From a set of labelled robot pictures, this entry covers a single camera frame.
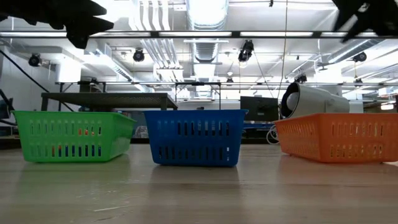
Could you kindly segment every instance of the white cylindrical device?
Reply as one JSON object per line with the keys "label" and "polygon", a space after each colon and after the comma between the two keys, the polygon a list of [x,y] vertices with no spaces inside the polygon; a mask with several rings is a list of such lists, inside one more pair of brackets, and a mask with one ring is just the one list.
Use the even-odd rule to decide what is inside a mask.
{"label": "white cylindrical device", "polygon": [[292,83],[282,98],[280,113],[285,118],[314,113],[349,113],[349,102],[326,90]]}

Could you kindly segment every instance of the security camera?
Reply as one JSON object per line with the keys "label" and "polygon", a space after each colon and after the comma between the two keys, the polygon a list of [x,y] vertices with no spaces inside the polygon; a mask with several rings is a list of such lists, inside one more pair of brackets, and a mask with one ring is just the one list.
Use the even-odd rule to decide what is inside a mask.
{"label": "security camera", "polygon": [[303,73],[303,74],[301,74],[301,75],[295,77],[295,78],[294,78],[294,82],[297,82],[297,83],[305,83],[305,82],[307,82],[307,76],[306,76],[306,74]]}
{"label": "security camera", "polygon": [[368,58],[368,56],[365,54],[365,52],[362,52],[360,54],[355,55],[352,60],[354,62],[364,62],[366,61],[366,59]]}
{"label": "security camera", "polygon": [[354,83],[363,83],[362,78],[355,79]]}
{"label": "security camera", "polygon": [[132,59],[134,59],[135,62],[143,61],[145,59],[143,49],[136,49],[136,52],[132,56]]}
{"label": "security camera", "polygon": [[32,67],[40,67],[42,65],[42,59],[40,58],[40,54],[32,54],[28,63]]}
{"label": "security camera", "polygon": [[315,113],[348,112],[349,102],[346,98],[297,82],[287,87],[280,108],[280,113],[285,118],[295,118]]}
{"label": "security camera", "polygon": [[241,53],[239,53],[238,60],[240,62],[247,62],[251,57],[251,53],[254,50],[254,44],[251,40],[246,40],[242,49]]}

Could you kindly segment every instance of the wooden table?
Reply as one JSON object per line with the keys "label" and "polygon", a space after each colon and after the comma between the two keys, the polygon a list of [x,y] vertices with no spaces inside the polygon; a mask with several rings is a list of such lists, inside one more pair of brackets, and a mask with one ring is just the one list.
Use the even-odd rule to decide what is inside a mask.
{"label": "wooden table", "polygon": [[398,167],[326,165],[243,146],[235,168],[167,167],[149,146],[105,164],[0,151],[1,223],[397,223]]}

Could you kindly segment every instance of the fluorescent light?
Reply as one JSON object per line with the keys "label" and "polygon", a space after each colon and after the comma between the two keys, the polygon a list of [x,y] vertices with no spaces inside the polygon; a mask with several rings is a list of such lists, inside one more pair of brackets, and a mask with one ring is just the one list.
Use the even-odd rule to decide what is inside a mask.
{"label": "fluorescent light", "polygon": [[313,32],[241,32],[241,37],[280,37],[286,35],[287,37],[310,37]]}
{"label": "fluorescent light", "polygon": [[66,32],[0,32],[1,37],[66,37]]}
{"label": "fluorescent light", "polygon": [[150,37],[150,32],[99,32],[97,34],[93,34],[90,37]]}
{"label": "fluorescent light", "polygon": [[229,40],[184,40],[184,43],[188,43],[188,44],[193,44],[193,43],[214,43],[214,44],[225,44],[225,43],[229,43]]}
{"label": "fluorescent light", "polygon": [[244,83],[221,83],[222,85],[257,85],[257,83],[251,83],[251,82],[244,82]]}
{"label": "fluorescent light", "polygon": [[377,37],[377,34],[373,32],[363,32],[357,35],[358,37]]}
{"label": "fluorescent light", "polygon": [[107,85],[132,85],[131,82],[106,82]]}
{"label": "fluorescent light", "polygon": [[380,109],[381,110],[392,110],[392,109],[394,109],[394,105],[381,105]]}
{"label": "fluorescent light", "polygon": [[161,37],[230,37],[232,32],[212,32],[212,31],[195,31],[195,32],[159,32]]}
{"label": "fluorescent light", "polygon": [[344,37],[347,32],[323,32],[321,37]]}
{"label": "fluorescent light", "polygon": [[175,82],[139,82],[141,85],[174,85]]}

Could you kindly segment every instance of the blue basket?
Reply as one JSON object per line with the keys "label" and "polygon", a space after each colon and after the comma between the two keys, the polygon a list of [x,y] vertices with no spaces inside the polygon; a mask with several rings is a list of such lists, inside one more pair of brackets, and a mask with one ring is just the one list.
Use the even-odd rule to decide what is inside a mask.
{"label": "blue basket", "polygon": [[155,163],[235,166],[246,110],[145,111]]}

